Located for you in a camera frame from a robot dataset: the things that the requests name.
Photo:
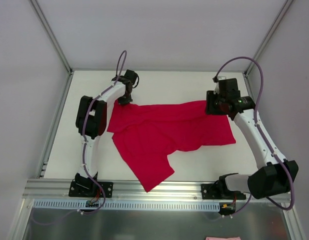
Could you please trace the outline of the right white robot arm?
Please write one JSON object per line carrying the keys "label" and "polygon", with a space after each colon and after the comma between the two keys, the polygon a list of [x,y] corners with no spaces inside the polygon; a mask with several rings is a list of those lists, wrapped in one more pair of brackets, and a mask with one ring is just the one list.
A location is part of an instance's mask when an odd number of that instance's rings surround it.
{"label": "right white robot arm", "polygon": [[234,191],[250,193],[256,199],[294,193],[294,180],[299,171],[294,160],[287,160],[266,131],[255,102],[237,91],[230,98],[224,93],[206,93],[206,114],[228,116],[240,129],[254,156],[257,171],[248,174],[230,173],[219,177],[216,186],[220,198],[229,198]]}

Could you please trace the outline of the red t-shirt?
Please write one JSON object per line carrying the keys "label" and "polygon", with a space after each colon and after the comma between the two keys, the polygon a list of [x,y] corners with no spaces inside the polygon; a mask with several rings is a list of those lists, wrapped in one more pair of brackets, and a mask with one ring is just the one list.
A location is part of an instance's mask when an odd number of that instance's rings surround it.
{"label": "red t-shirt", "polygon": [[236,143],[225,115],[207,115],[206,102],[120,105],[115,102],[107,131],[120,156],[146,192],[174,174],[168,156],[202,146]]}

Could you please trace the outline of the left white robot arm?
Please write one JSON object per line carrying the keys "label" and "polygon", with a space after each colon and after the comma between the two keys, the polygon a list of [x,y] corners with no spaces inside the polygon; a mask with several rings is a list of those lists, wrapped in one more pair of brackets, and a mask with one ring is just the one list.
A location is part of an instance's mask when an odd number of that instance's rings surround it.
{"label": "left white robot arm", "polygon": [[82,160],[75,181],[87,197],[95,195],[98,190],[97,183],[91,179],[98,177],[98,148],[101,135],[107,127],[108,107],[116,101],[123,106],[132,102],[131,93],[135,83],[136,80],[121,76],[98,96],[84,95],[80,99],[75,126],[80,134]]}

